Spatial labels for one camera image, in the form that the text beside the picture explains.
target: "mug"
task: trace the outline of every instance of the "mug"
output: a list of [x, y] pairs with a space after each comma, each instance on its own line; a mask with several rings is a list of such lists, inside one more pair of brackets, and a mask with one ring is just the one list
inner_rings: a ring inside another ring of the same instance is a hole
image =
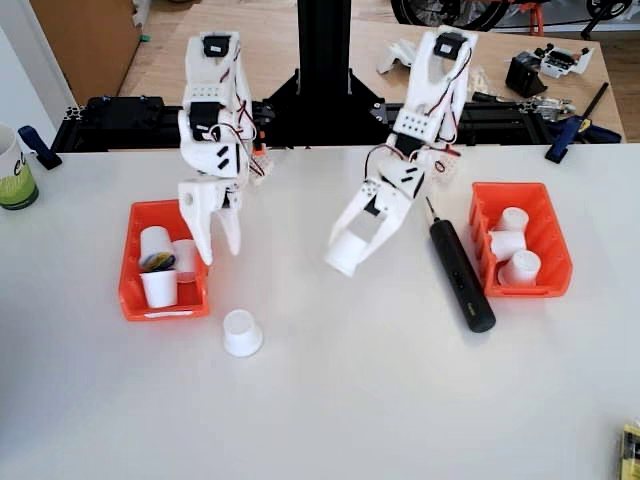
[[35, 202], [38, 193], [16, 132], [0, 123], [0, 207], [20, 210]]

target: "white wall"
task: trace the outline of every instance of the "white wall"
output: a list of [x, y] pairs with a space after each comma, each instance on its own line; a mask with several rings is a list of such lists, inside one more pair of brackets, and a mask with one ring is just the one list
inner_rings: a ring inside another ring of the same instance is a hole
[[47, 145], [55, 138], [53, 124], [9, 39], [0, 27], [0, 122], [18, 129], [34, 127]]
[[29, 0], [0, 0], [0, 29], [4, 30], [4, 43], [8, 38], [31, 88], [57, 129], [75, 100]]

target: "electric screwdriver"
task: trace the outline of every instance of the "electric screwdriver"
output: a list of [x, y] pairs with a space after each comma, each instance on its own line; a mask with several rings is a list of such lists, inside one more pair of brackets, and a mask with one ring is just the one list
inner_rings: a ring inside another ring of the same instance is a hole
[[451, 222], [436, 215], [429, 198], [427, 204], [434, 217], [429, 233], [467, 324], [472, 332], [486, 332], [496, 324], [496, 317], [478, 277]]

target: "orange bin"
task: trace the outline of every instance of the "orange bin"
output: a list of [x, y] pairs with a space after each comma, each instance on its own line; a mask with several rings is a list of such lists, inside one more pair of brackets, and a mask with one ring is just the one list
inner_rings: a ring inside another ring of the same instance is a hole
[[196, 260], [196, 281], [178, 284], [178, 303], [176, 305], [164, 308], [148, 307], [139, 275], [138, 260], [140, 257], [140, 233], [153, 225], [166, 228], [171, 241], [191, 238], [189, 228], [180, 215], [178, 200], [138, 202], [131, 205], [118, 287], [124, 316], [129, 321], [149, 321], [207, 315], [209, 313], [207, 300], [209, 268], [200, 256]]
[[[529, 214], [525, 232], [527, 248], [542, 262], [535, 287], [502, 286], [498, 282], [489, 230], [498, 223], [507, 207], [518, 207]], [[544, 184], [474, 183], [469, 223], [487, 296], [559, 297], [567, 291], [573, 265]]]

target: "bicycle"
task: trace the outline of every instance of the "bicycle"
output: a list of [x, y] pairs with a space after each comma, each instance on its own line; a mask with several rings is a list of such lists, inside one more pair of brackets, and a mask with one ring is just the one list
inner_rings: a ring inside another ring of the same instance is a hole
[[[391, 0], [393, 13], [400, 23], [409, 25], [424, 25], [437, 27], [442, 24], [465, 30], [489, 31], [494, 28], [507, 12], [515, 13], [515, 7], [520, 11], [529, 10], [531, 15], [530, 33], [535, 31], [537, 24], [538, 35], [543, 35], [544, 20], [542, 18], [543, 3], [551, 0]], [[587, 11], [591, 19], [579, 20], [589, 22], [583, 31], [583, 37], [589, 33], [601, 20], [610, 20], [626, 13], [634, 15], [640, 7], [632, 4], [634, 0], [585, 0]]]

